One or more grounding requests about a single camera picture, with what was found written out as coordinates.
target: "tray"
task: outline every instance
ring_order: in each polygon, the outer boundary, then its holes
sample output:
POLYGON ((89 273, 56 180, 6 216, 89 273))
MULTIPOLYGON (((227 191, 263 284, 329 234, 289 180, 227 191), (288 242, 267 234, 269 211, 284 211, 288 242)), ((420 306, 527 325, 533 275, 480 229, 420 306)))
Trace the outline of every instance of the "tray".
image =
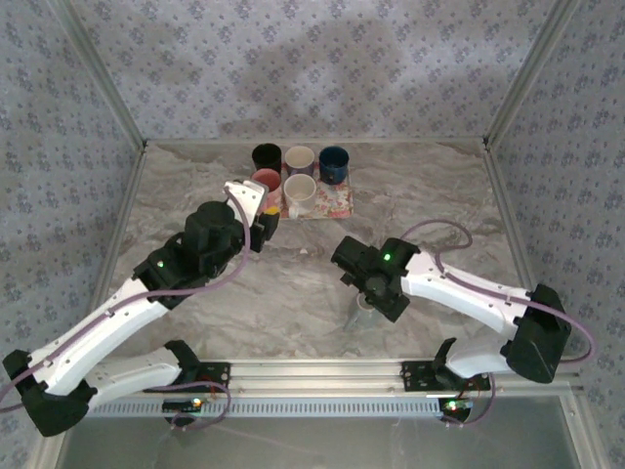
MULTIPOLYGON (((319 163, 314 164, 312 175, 316 181, 316 204, 314 209, 306 215, 298 217, 302 220, 315 220, 322 218, 348 218, 354 213, 354 198, 352 195, 352 185, 350 183, 350 173, 341 184, 329 186, 319 179, 319 163)), ((282 163, 282 181, 286 181, 286 164, 282 163)), ((284 193, 280 201, 280 219, 289 218, 289 210, 286 205, 284 193)))

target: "dark blue mug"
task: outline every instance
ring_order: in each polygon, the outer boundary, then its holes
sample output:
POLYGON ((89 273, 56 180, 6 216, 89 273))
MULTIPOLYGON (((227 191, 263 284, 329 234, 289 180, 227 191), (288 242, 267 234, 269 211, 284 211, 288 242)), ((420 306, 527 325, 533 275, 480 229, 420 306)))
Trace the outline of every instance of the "dark blue mug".
POLYGON ((321 182, 336 186, 348 177, 350 154, 341 147, 326 147, 319 154, 319 176, 321 182))

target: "white robotic arm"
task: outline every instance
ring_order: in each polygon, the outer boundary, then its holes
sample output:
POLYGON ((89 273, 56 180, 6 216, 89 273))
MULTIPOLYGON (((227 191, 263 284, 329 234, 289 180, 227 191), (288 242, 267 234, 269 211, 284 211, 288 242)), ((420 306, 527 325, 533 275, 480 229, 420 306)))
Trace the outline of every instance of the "white robotic arm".
POLYGON ((377 249, 346 236, 332 262, 345 271, 344 283, 356 286, 371 306, 393 322, 409 304, 406 295, 410 295, 441 303, 492 329, 479 338, 443 342, 434 367, 445 385, 462 387, 464 380, 477 374, 510 370, 540 383, 553 380, 570 324, 515 300, 531 299, 533 304, 563 312, 551 288, 539 284, 529 292, 445 264, 441 271, 432 254, 396 238, 377 249))
POLYGON ((89 408, 121 396, 195 380, 199 360, 183 341, 169 342, 142 357, 105 357, 140 328, 178 306, 194 289, 215 286, 204 287, 243 248, 242 217, 252 250, 260 252, 271 238, 279 214, 257 215, 267 188, 252 181, 228 182, 225 192, 229 195, 226 202, 202 204, 187 217, 182 233, 150 253, 132 277, 70 331, 30 354, 15 350, 3 360, 42 435, 57 435, 77 423, 89 408))
MULTIPOLYGON (((201 205, 187 217, 185 231, 150 253, 96 311, 45 347, 30 354, 16 350, 3 360, 42 435, 57 435, 90 408, 119 397, 197 381, 201 363, 183 341, 127 360, 106 356, 218 277, 243 247, 242 222, 250 227, 251 249, 261 251, 279 219, 278 213, 257 215, 266 191, 254 182, 226 183, 227 202, 201 205), (240 213, 233 210, 233 198, 242 207, 240 213)), ((396 238, 377 249, 346 236, 332 262, 345 271, 344 283, 355 285, 370 305, 393 322, 409 304, 406 295, 411 295, 439 302, 492 329, 486 337, 443 342, 431 369, 447 389, 462 389, 480 373, 506 370, 536 382, 553 380, 569 324, 508 301, 529 297, 534 304, 563 311, 552 289, 538 285, 528 292, 491 282, 441 265, 431 254, 396 238), (458 280, 474 288, 461 286, 458 280), (498 292, 500 298, 484 293, 488 291, 498 292)), ((0 401, 5 395, 3 390, 0 401)))

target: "marble tabletop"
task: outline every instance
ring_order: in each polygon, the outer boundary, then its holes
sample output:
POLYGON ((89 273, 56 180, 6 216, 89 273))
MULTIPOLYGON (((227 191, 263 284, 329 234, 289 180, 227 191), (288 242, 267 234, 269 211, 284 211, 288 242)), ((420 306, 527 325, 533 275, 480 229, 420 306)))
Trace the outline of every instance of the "marble tabletop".
MULTIPOLYGON (((185 300, 117 351, 137 355, 185 339, 202 359, 431 357, 448 337, 467 337, 482 325, 424 299, 413 298, 396 323, 344 331, 353 287, 330 263, 345 235, 380 246, 413 224, 448 218, 475 236, 471 249, 445 262, 482 277, 517 284, 518 276, 478 146, 327 142, 351 156, 354 214, 340 220, 283 220, 262 253, 231 284, 185 300)), ((182 230, 207 200, 223 200, 224 182, 254 168, 254 144, 150 144, 119 252, 111 292, 146 255, 182 230)), ((283 145, 286 150, 290 145, 283 145)), ((445 226, 413 234, 425 249, 461 240, 445 226)), ((240 256, 230 262, 233 269, 240 256)))

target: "wall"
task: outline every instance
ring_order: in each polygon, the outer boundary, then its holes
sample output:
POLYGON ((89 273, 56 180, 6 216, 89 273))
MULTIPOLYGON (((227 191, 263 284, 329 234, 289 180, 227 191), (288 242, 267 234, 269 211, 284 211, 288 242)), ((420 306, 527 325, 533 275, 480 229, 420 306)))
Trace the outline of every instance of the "wall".
POLYGON ((481 136, 552 0, 75 0, 147 139, 481 136))
MULTIPOLYGON (((47 4, 5 2, 0 17, 4 358, 85 315, 136 154, 47 4)), ((0 415, 0 468, 23 466, 33 430, 23 411, 0 415)))
POLYGON ((582 375, 614 467, 625 467, 624 51, 622 0, 582 2, 496 151, 537 277, 599 339, 582 375))

